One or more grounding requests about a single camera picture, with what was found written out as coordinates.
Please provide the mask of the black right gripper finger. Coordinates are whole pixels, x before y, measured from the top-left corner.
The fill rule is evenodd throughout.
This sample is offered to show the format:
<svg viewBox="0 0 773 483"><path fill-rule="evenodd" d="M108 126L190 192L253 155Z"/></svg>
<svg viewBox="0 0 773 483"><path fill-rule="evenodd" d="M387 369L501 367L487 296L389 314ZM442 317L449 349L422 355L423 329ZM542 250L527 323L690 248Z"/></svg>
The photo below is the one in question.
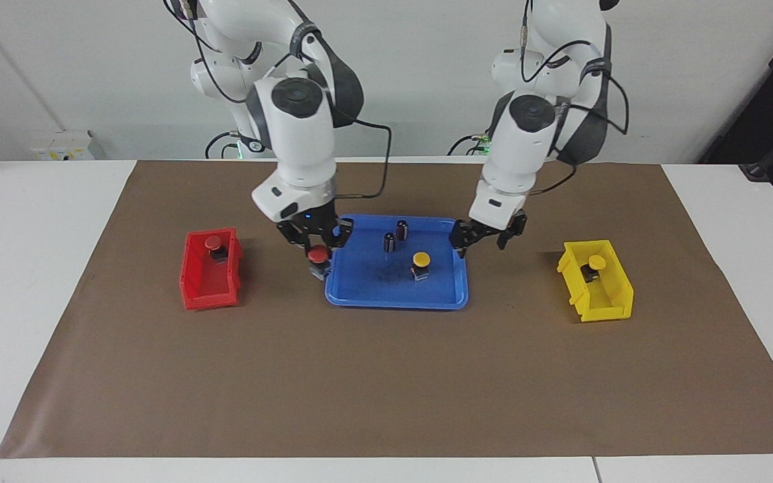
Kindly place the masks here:
<svg viewBox="0 0 773 483"><path fill-rule="evenodd" d="M328 222L328 248L331 251L340 250L352 236L355 222L349 217L332 217Z"/></svg>
<svg viewBox="0 0 773 483"><path fill-rule="evenodd" d="M305 254L309 254L312 245L309 234L304 229L300 229L294 222L279 222L276 224L276 228L289 244L301 247Z"/></svg>

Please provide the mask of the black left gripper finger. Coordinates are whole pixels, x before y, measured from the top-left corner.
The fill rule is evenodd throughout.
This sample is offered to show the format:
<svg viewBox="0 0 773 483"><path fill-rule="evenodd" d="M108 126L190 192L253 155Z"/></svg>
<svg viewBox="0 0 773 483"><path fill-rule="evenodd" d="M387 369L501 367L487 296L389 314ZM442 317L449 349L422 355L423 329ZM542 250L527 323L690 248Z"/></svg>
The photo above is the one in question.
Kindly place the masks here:
<svg viewBox="0 0 773 483"><path fill-rule="evenodd" d="M510 239L522 235L525 226L527 226L527 214L525 212L516 212L509 226L497 236L497 247L500 250L505 250Z"/></svg>
<svg viewBox="0 0 773 483"><path fill-rule="evenodd" d="M449 233L449 242L460 257L466 257L470 246L478 242L478 224L475 220L456 220L453 229Z"/></svg>

